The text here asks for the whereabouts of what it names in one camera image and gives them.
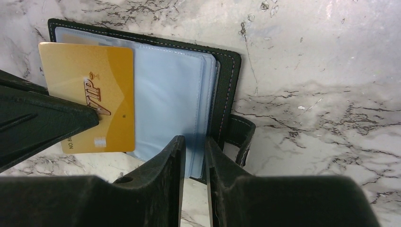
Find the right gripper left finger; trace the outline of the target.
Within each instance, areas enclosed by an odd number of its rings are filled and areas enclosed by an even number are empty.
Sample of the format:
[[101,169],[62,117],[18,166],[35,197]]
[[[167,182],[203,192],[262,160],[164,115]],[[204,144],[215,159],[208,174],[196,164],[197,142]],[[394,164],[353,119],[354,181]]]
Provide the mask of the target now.
[[109,183],[94,175],[3,177],[3,227],[178,227],[181,223],[184,136]]

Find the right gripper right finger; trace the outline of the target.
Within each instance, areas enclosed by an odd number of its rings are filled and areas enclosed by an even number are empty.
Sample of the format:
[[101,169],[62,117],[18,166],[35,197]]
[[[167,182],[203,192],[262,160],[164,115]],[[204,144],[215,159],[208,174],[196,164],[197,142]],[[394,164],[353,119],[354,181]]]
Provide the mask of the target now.
[[345,176],[254,176],[205,141],[213,227],[377,227],[361,188]]

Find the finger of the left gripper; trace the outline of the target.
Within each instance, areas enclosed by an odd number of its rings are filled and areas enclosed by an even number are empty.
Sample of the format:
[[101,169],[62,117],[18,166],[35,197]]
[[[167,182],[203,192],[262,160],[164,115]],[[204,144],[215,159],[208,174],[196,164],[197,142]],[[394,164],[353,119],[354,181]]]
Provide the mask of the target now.
[[45,87],[0,72],[1,172],[98,124],[94,109],[50,96]]

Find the black leather card holder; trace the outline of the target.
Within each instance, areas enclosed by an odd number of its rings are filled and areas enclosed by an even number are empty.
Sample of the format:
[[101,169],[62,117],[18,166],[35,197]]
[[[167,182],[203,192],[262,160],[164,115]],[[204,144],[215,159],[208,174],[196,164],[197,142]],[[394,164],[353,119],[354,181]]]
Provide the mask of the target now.
[[175,135],[186,139],[185,176],[206,181],[204,141],[239,148],[244,166],[255,124],[231,114],[241,68],[240,54],[197,44],[51,18],[50,39],[58,43],[128,47],[134,53],[135,150],[148,161]]

